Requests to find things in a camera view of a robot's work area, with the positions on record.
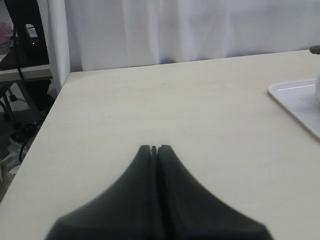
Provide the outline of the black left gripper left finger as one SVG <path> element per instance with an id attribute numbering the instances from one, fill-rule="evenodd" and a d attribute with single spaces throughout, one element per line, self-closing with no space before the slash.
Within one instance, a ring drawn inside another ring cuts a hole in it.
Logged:
<path id="1" fill-rule="evenodd" d="M 156 148 L 142 145 L 134 159 L 106 191 L 60 217 L 48 240 L 158 240 Z"/>

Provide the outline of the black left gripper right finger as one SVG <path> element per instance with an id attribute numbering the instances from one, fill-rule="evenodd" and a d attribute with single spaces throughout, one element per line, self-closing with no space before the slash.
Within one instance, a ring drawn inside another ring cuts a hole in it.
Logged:
<path id="1" fill-rule="evenodd" d="M 157 190 L 168 240 L 271 240 L 266 226 L 225 204 L 186 169 L 173 148 L 159 147 Z"/>

